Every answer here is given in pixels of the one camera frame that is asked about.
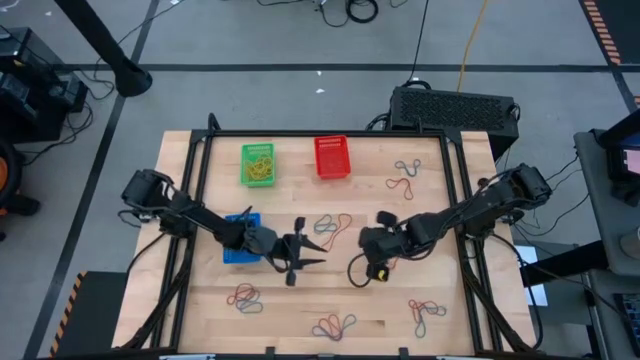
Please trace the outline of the black computer tower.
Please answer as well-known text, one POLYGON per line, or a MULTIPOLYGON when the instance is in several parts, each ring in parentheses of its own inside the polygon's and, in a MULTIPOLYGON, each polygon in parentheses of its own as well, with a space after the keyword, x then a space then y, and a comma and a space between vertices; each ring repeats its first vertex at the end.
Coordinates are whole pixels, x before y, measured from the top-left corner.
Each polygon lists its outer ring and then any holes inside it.
POLYGON ((519 119, 512 97, 396 87, 385 129, 486 132, 497 160, 519 138, 519 119))

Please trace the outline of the black monitor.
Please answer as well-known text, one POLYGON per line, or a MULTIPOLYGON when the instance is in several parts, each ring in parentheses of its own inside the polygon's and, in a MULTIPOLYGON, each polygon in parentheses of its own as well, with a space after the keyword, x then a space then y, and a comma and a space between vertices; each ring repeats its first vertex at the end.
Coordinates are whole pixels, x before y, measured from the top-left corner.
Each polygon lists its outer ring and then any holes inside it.
POLYGON ((605 150, 612 196, 637 207, 640 204, 640 108, 599 133, 596 142, 605 150))

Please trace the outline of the grey desk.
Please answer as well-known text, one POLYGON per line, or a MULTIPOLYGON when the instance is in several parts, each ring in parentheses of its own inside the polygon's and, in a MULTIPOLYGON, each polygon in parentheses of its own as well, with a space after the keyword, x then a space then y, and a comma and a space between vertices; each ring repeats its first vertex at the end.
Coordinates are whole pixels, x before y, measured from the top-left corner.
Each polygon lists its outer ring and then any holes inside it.
POLYGON ((623 236, 640 228, 640 205, 631 207, 611 195, 606 152, 593 133, 578 132, 573 139, 609 268, 618 275, 640 277, 640 259, 625 254, 620 246, 623 236))

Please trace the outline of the green plastic basket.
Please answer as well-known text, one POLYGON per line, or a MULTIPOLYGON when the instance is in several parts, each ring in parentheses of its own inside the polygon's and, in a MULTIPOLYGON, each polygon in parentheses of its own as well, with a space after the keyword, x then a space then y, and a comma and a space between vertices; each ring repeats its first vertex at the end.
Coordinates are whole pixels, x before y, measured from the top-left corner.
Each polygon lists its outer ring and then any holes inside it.
POLYGON ((276 161, 275 148, 272 143, 244 144, 241 154, 241 183, 247 187, 269 187, 275 183, 276 161), (273 159, 273 174, 266 181, 250 181, 245 172, 244 163, 246 161, 255 161, 260 155, 267 154, 273 159))

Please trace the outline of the black stand pole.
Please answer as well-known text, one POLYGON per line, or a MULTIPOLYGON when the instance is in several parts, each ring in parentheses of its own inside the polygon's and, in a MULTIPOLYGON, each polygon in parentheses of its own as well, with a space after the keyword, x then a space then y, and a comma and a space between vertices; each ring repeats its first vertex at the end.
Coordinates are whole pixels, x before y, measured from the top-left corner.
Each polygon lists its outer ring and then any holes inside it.
POLYGON ((122 97, 134 97, 152 85, 151 75, 134 64, 113 38, 87 0, 54 0, 115 75, 115 87, 122 97))

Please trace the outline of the black aluminium rig frame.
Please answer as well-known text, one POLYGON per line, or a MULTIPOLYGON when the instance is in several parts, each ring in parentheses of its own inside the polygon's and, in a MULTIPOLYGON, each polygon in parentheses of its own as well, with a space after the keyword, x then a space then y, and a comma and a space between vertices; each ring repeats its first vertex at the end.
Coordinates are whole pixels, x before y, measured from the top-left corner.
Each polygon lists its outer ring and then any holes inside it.
POLYGON ((203 130, 168 132, 158 163, 151 169, 169 176, 174 186, 225 218, 260 213, 261 224, 278 236, 292 234, 298 217, 303 233, 322 247, 328 234, 317 235, 323 215, 353 217, 330 252, 303 248, 304 259, 324 259, 296 272, 295 286, 285 284, 261 257, 258 263, 224 264, 213 234, 197 226, 187 237, 164 231, 161 221, 145 225, 138 240, 142 257, 129 272, 113 342, 118 356, 129 350, 157 350, 165 356, 212 355, 216 360, 265 357, 321 360, 354 355, 364 359, 478 356, 521 360, 534 357, 535 335, 525 300, 516 253, 508 229, 500 224, 480 236, 450 229, 428 254, 398 258, 386 282, 366 276, 359 234, 377 227, 386 211, 403 221, 437 213, 474 195, 494 175, 486 135, 469 133, 460 140, 439 131, 295 131, 203 130), (351 173, 321 179, 316 172, 314 138, 347 137, 351 173), (272 143, 275 183, 247 187, 241 183, 244 144, 272 143), (421 160, 415 177, 396 169, 398 160, 421 160), (385 180, 408 178, 413 200, 403 187, 388 189, 385 180), (243 314, 227 297, 241 283, 261 294, 261 313, 243 314), (444 317, 426 317, 426 336, 414 334, 416 322, 408 301, 431 301, 447 308, 444 317), (348 314, 357 318, 339 341, 316 337, 322 318, 348 314))

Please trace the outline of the black hazard-striped floor mat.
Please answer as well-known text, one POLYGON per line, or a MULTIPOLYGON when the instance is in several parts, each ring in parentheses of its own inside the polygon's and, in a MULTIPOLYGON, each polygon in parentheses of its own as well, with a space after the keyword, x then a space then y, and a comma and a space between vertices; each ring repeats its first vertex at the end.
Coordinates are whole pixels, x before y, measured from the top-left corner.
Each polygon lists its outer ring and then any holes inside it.
POLYGON ((49 357, 108 352, 112 347, 125 285, 125 273, 78 273, 56 329, 49 357))
POLYGON ((640 0, 580 0, 606 59, 640 66, 640 0))

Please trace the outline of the rubber bands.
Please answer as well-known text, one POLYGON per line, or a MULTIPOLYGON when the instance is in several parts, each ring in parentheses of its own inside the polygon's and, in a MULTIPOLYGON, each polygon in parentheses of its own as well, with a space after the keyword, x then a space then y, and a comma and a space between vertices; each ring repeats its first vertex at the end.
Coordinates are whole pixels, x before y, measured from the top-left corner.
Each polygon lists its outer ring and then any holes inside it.
POLYGON ((418 169, 421 166, 420 159, 414 159, 411 163, 407 163, 402 160, 398 160, 394 163, 396 169, 402 170, 407 177, 415 177, 418 174, 418 169))

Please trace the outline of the black keyboard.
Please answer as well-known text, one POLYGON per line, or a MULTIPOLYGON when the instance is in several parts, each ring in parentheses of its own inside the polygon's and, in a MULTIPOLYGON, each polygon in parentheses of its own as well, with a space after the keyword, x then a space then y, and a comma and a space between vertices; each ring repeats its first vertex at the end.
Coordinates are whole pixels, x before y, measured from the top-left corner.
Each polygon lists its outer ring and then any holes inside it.
POLYGON ((614 293, 613 298, 623 314, 623 325, 631 348, 640 358, 640 293, 614 293))

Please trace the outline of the black and orange wheel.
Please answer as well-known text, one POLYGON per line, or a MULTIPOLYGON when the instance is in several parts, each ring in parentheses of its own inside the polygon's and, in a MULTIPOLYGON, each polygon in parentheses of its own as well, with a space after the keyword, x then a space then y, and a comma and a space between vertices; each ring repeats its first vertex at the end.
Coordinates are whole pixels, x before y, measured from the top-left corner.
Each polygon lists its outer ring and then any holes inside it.
POLYGON ((38 200, 20 193, 24 161, 14 145, 0 137, 0 217, 33 216, 40 208, 38 200))

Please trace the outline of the red plastic basket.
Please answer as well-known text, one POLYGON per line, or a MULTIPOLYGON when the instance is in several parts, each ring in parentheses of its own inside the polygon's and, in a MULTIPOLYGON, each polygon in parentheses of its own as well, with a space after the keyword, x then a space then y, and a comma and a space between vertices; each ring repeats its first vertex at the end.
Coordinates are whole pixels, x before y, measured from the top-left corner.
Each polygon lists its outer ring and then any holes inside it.
POLYGON ((315 137, 314 148, 316 172, 321 179, 340 179, 351 173, 346 136, 315 137))

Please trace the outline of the black equipment cart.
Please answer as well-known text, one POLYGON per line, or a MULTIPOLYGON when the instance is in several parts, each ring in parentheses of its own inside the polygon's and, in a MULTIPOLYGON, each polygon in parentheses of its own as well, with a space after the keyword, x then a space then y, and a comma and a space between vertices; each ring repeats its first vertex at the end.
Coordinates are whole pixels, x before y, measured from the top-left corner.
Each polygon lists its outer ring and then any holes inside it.
POLYGON ((13 144, 60 138, 84 109, 88 87, 30 28, 0 26, 0 137, 13 144))

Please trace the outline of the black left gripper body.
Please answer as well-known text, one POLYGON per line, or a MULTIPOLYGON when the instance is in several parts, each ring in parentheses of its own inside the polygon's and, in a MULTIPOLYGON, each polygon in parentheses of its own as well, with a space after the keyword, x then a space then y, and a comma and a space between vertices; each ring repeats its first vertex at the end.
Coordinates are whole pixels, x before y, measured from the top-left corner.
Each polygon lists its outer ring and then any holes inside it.
POLYGON ((302 268, 300 252, 304 226, 305 219, 298 217, 294 222, 294 233, 282 237, 267 227, 249 227, 244 233, 244 248, 262 256, 276 272, 284 273, 287 286, 295 286, 295 271, 302 268))

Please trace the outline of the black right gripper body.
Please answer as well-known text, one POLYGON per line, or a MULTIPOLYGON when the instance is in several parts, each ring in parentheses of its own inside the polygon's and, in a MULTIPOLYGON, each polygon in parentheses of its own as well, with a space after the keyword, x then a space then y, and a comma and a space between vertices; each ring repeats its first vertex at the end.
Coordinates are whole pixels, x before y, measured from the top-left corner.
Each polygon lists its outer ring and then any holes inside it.
POLYGON ((367 260, 367 278, 386 282, 390 273, 387 261, 406 254, 408 235, 392 213, 380 211, 376 221, 380 227, 361 229, 358 245, 367 260))

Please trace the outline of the blue plastic basket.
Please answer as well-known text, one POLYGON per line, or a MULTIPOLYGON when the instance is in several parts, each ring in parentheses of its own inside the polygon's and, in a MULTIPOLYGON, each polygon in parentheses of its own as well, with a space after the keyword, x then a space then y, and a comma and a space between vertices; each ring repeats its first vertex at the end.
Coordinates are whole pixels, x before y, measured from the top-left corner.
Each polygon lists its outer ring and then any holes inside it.
MULTIPOLYGON (((260 213, 232 214, 227 215, 225 219, 231 222, 247 221, 251 226, 259 226, 261 224, 260 213)), ((258 263, 260 260, 260 255, 250 253, 247 250, 223 249, 224 264, 250 264, 258 263)))

